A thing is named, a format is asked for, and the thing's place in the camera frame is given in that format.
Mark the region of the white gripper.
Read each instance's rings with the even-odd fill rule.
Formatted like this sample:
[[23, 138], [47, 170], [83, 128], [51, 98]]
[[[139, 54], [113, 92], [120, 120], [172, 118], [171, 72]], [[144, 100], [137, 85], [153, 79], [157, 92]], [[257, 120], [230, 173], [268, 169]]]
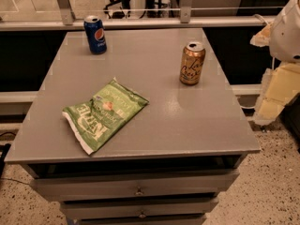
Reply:
[[262, 91], [255, 104], [253, 120], [259, 126], [266, 126], [300, 93], [299, 0], [290, 0], [273, 24], [267, 24], [254, 35], [250, 44], [269, 45], [271, 56], [282, 61], [279, 67], [268, 68], [262, 75]]

